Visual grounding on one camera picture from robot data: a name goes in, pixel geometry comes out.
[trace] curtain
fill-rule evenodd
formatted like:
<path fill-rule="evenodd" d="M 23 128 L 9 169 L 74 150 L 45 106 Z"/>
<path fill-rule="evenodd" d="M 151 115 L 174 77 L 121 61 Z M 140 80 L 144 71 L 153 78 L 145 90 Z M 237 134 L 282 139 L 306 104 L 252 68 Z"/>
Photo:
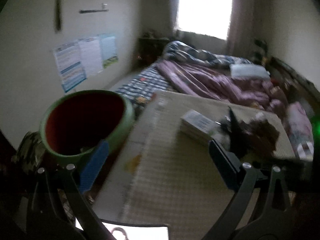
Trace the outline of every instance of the curtain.
<path fill-rule="evenodd" d="M 156 7 L 144 12 L 146 19 L 154 18 L 148 28 L 156 29 L 162 35 L 175 36 L 179 0 L 156 0 L 155 4 Z M 233 0 L 226 54 L 248 58 L 254 38 L 268 40 L 270 14 L 271 0 Z"/>
<path fill-rule="evenodd" d="M 179 0 L 170 0 L 169 6 L 170 6 L 170 29 L 171 29 L 172 35 L 175 36 Z"/>
<path fill-rule="evenodd" d="M 227 54 L 249 57 L 253 41 L 254 0 L 232 0 Z"/>

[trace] white wall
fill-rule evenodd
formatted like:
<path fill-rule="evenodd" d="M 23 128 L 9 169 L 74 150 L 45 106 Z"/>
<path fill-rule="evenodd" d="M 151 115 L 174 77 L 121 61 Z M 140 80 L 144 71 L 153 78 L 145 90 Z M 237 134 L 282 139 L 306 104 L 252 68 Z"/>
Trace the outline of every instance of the white wall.
<path fill-rule="evenodd" d="M 320 14 L 311 0 L 274 0 L 270 54 L 320 89 Z"/>
<path fill-rule="evenodd" d="M 254 38 L 265 40 L 270 44 L 272 39 L 272 0 L 254 0 L 253 12 L 253 30 L 252 36 Z M 257 47 L 252 42 L 252 51 Z"/>
<path fill-rule="evenodd" d="M 169 0 L 142 0 L 143 31 L 155 30 L 159 36 L 170 36 Z"/>
<path fill-rule="evenodd" d="M 79 14 L 80 9 L 109 12 Z M 141 34 L 141 0 L 62 0 L 62 32 L 54 31 L 55 0 L 8 0 L 0 13 L 0 129 L 17 148 L 38 129 L 46 109 L 64 95 L 52 49 L 99 33 L 116 36 L 119 62 L 76 90 L 102 89 L 130 71 Z"/>

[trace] bolt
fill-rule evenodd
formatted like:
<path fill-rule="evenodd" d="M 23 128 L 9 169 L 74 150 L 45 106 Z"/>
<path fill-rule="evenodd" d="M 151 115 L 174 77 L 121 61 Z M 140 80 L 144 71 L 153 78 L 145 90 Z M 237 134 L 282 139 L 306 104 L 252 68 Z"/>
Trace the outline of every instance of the bolt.
<path fill-rule="evenodd" d="M 38 173 L 39 173 L 39 174 L 44 173 L 44 168 L 39 168 L 39 169 L 38 169 Z"/>
<path fill-rule="evenodd" d="M 244 167 L 245 169 L 250 169 L 252 166 L 250 163 L 242 163 L 242 167 Z"/>
<path fill-rule="evenodd" d="M 68 171 L 71 171 L 71 170 L 73 170 L 75 168 L 75 165 L 70 163 L 70 164 L 67 165 L 66 168 L 67 168 Z"/>
<path fill-rule="evenodd" d="M 280 172 L 280 171 L 281 171 L 281 169 L 280 169 L 278 166 L 274 166 L 272 169 L 273 169 L 275 172 Z"/>

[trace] window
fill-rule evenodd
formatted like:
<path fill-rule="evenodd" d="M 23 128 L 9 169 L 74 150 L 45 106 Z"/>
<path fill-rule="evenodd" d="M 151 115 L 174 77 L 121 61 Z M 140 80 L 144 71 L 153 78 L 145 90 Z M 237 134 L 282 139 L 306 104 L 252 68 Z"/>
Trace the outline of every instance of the window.
<path fill-rule="evenodd" d="M 179 0 L 177 27 L 226 40 L 232 0 Z"/>

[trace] paper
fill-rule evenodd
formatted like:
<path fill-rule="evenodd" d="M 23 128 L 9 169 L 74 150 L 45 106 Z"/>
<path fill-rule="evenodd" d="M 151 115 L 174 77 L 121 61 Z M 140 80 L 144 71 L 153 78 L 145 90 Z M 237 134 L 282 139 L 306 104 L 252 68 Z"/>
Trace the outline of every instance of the paper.
<path fill-rule="evenodd" d="M 56 48 L 54 56 L 65 93 L 86 79 L 77 42 L 67 43 Z"/>
<path fill-rule="evenodd" d="M 98 37 L 80 39 L 78 41 L 81 55 L 81 63 L 84 67 L 86 76 L 96 75 L 103 70 Z"/>
<path fill-rule="evenodd" d="M 116 52 L 116 38 L 114 36 L 107 36 L 106 34 L 99 35 L 99 38 L 103 68 L 107 68 L 112 63 L 118 62 L 118 55 Z"/>

